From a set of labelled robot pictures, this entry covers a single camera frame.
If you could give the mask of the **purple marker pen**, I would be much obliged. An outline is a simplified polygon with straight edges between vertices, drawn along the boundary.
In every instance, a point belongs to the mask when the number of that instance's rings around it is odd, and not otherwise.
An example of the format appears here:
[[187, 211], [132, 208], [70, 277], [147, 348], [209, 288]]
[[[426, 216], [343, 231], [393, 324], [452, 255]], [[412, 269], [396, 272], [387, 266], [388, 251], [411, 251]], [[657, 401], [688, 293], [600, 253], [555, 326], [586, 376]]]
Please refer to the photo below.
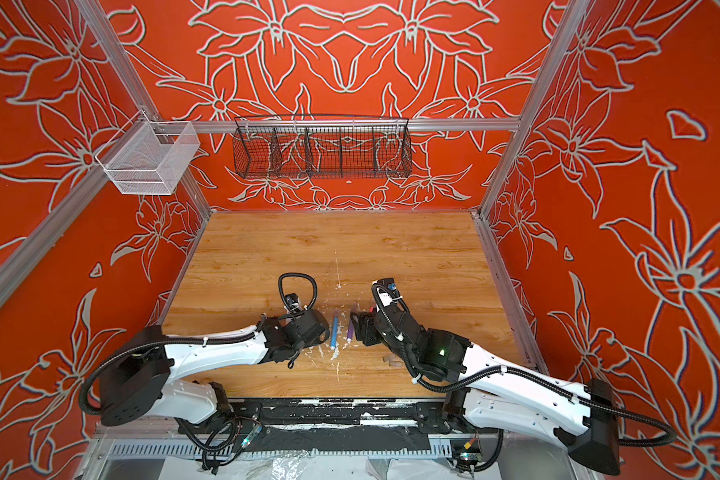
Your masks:
[[356, 314], [357, 314], [356, 311], [354, 311], [354, 310], [350, 311], [349, 321], [348, 321], [348, 330], [347, 330], [347, 335], [346, 335], [346, 339], [348, 342], [352, 342], [354, 339]]

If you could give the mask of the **blue marker pen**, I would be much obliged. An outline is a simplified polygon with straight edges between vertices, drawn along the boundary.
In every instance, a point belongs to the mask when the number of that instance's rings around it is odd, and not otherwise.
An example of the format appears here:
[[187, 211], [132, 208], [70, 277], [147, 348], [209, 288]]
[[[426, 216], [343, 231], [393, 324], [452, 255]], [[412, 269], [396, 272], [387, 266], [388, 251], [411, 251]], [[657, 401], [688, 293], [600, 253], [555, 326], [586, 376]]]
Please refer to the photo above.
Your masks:
[[333, 310], [332, 314], [332, 325], [331, 325], [331, 338], [330, 338], [330, 349], [335, 350], [337, 348], [338, 331], [339, 331], [339, 316], [340, 312], [337, 308]]

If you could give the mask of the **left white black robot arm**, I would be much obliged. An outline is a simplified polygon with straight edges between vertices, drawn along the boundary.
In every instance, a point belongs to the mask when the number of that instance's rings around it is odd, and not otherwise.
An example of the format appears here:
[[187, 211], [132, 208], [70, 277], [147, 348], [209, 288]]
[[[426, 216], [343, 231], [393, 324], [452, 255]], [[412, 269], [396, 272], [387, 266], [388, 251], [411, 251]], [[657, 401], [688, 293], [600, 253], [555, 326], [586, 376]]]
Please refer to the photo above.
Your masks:
[[159, 326], [144, 328], [83, 381], [80, 409], [99, 417], [104, 426], [124, 425], [143, 416], [200, 425], [228, 414], [224, 388], [193, 383], [191, 376], [239, 365], [286, 363], [293, 367], [303, 350], [331, 335], [328, 321], [315, 308], [316, 280], [290, 272], [278, 280], [290, 278], [310, 284], [309, 302], [301, 304], [296, 294], [281, 294], [284, 314], [264, 315], [254, 325], [205, 336], [166, 335]]

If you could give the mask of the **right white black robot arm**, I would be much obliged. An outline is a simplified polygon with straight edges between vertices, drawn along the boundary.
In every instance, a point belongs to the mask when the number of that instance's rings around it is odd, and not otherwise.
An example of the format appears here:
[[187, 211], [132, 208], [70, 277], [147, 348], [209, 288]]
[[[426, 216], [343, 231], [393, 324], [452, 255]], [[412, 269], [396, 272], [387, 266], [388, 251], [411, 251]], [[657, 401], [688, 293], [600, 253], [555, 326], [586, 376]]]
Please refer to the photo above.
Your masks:
[[621, 448], [662, 447], [677, 438], [666, 422], [618, 407], [604, 381], [550, 377], [463, 336], [422, 326], [391, 278], [374, 282], [371, 293], [374, 309], [350, 316], [356, 338], [386, 346], [413, 384], [445, 395], [448, 414], [476, 430], [546, 441], [606, 475], [619, 474]]

